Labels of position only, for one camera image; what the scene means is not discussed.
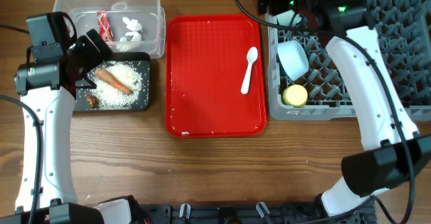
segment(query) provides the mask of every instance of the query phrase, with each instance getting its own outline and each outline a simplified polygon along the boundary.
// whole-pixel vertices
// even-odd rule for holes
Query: plastic container
[[[146,52],[152,58],[160,58],[164,54],[166,22],[160,0],[55,0],[53,11],[68,13],[75,24],[78,36],[91,29],[98,31],[96,13],[107,11],[107,18],[116,41],[107,44],[115,52],[120,51],[118,45],[135,43],[118,42],[126,32],[130,32],[123,22],[123,16],[136,19],[143,25],[140,32],[142,41],[139,46],[128,52]]]
[[[431,0],[367,0],[376,21],[380,49],[406,112],[414,121],[431,120]],[[277,18],[266,15],[268,22]],[[268,28],[269,112],[277,120],[331,120],[356,113],[337,67],[317,36]],[[308,72],[292,81],[276,56],[277,45],[295,40],[305,49]],[[302,108],[283,104],[283,91],[294,84],[308,91]]]

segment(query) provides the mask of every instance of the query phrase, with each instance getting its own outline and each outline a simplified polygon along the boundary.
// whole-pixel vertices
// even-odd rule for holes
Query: carrot
[[[109,73],[106,69],[96,69],[94,75],[102,80],[103,82],[113,86],[114,88],[122,91],[124,94],[131,95],[133,91],[129,89],[126,85],[123,85],[118,79],[114,77],[111,73]]]

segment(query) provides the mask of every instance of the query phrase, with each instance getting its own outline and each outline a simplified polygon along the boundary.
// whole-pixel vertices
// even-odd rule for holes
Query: food scrap
[[[139,32],[127,32],[126,36],[132,36],[132,42],[142,41],[142,36]]]
[[[130,20],[127,17],[123,17],[123,22],[126,23],[127,29],[129,29],[132,32],[138,32],[138,31],[142,30],[142,24],[140,24],[135,19]]]
[[[99,101],[97,100],[96,96],[92,96],[90,94],[87,94],[87,102],[90,105],[92,109],[97,108],[99,105]]]
[[[98,11],[97,20],[99,24],[99,34],[103,41],[113,42],[114,36],[112,35],[108,19],[106,18],[106,11]]]
[[[103,82],[113,86],[114,88],[122,91],[124,94],[131,95],[133,91],[129,89],[126,85],[121,83],[114,75],[109,73],[106,69],[96,69],[94,75],[102,80]]]

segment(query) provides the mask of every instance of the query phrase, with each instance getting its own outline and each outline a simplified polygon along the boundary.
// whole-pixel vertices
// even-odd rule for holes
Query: black tray
[[[106,65],[109,61],[127,61],[137,69],[138,73],[142,74],[142,89],[139,92],[138,99],[131,104],[130,109],[125,110],[100,110],[92,109],[86,100],[86,95],[90,93],[90,89],[77,89],[74,112],[112,112],[112,111],[144,111],[150,106],[150,56],[144,52],[118,52],[113,53],[109,60],[103,62],[95,69],[89,72],[93,75],[97,68]],[[90,86],[90,84],[82,79],[76,82],[77,87]]]

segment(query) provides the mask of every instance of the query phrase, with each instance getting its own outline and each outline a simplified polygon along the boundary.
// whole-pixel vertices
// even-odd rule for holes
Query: white plastic spoon
[[[253,68],[253,63],[256,62],[258,56],[257,48],[252,47],[247,53],[247,61],[248,61],[248,67],[247,71],[245,72],[244,81],[242,82],[241,87],[241,93],[247,94],[248,89],[250,88],[250,80],[251,80],[251,69]]]

